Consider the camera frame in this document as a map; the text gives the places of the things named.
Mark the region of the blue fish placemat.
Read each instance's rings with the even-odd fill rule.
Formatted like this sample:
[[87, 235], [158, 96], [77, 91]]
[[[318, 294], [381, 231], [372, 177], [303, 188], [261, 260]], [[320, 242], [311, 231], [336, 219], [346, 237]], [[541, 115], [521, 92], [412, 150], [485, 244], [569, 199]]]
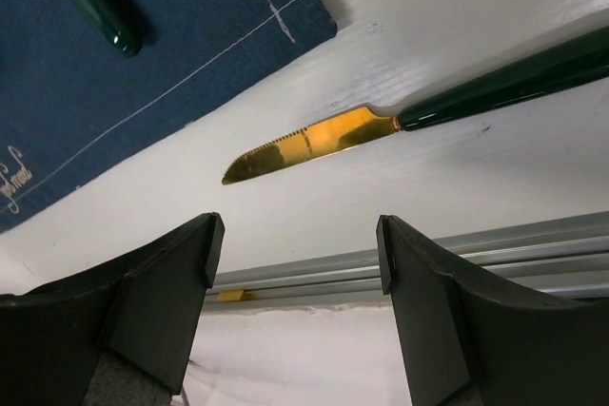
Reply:
[[117, 0], [133, 56], [72, 0], [1, 0], [10, 230], [332, 39], [322, 0]]

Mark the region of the gold knife green handle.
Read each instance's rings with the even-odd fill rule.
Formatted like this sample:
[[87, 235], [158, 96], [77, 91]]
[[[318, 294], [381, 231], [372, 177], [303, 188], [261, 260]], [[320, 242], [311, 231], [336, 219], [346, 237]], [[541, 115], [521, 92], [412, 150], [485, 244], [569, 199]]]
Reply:
[[433, 95], [391, 116], [360, 106], [288, 133], [236, 158], [223, 185], [258, 178], [401, 131], [480, 115], [608, 76], [608, 28], [583, 34]]

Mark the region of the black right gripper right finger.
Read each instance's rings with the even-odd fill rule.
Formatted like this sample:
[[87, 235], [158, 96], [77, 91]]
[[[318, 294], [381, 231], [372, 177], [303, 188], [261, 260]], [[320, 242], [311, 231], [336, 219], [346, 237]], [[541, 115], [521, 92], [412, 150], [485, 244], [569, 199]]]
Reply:
[[[404, 235], [421, 232], [395, 216]], [[415, 405], [604, 405], [608, 304], [556, 297], [458, 259], [390, 298]]]

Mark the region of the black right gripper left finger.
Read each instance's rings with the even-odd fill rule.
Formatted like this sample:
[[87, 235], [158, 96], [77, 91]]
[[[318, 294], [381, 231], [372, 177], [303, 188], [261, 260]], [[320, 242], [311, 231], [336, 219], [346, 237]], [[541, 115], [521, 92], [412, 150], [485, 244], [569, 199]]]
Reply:
[[5, 405], [168, 405], [179, 395], [225, 227], [200, 215], [75, 275], [1, 299]]

